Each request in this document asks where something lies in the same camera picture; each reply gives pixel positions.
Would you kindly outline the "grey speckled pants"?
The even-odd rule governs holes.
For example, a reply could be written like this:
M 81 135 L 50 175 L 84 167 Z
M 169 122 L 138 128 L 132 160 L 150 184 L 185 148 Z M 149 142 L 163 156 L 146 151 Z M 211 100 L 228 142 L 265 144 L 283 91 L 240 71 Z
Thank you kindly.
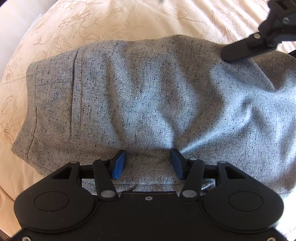
M 227 161 L 280 196 L 295 190 L 295 58 L 236 63 L 188 36 L 102 41 L 34 62 L 12 151 L 47 176 L 127 153 L 117 191 L 179 191 L 170 150 Z

